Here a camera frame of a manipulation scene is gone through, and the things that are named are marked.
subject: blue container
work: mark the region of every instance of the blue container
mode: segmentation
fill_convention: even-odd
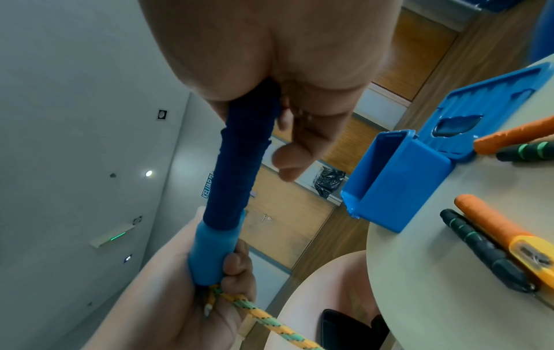
[[[377,135],[341,192],[350,215],[400,233],[455,163],[475,156],[473,141],[495,132],[553,73],[543,63],[454,90],[419,135]]]

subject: trash bag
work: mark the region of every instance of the trash bag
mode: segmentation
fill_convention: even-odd
[[[313,181],[313,187],[316,188],[319,196],[327,199],[331,193],[339,188],[345,176],[344,171],[324,167],[319,176]]]

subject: white round table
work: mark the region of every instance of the white round table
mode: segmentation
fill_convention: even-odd
[[[554,78],[501,129],[553,114]],[[405,350],[554,349],[554,311],[507,289],[444,225],[440,211],[463,193],[554,243],[554,162],[458,165],[400,234],[369,226],[369,280],[387,325]]]

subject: blue box lid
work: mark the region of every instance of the blue box lid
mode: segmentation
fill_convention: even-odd
[[[473,158],[473,141],[490,135],[554,74],[551,63],[454,90],[439,104],[418,139],[455,161]]]

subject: yellow and green rope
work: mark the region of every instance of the yellow and green rope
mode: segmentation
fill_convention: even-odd
[[[244,310],[245,313],[251,315],[256,322],[264,325],[269,330],[277,333],[281,337],[285,338],[288,342],[296,345],[301,349],[306,350],[324,350],[318,343],[308,340],[302,337],[300,334],[296,333],[289,327],[282,324],[278,319],[269,315],[264,310],[256,307],[252,302],[246,298],[246,296],[239,295],[229,295],[223,293],[219,285],[213,285],[210,287],[211,291],[218,296],[228,300],[233,303],[236,307]]]

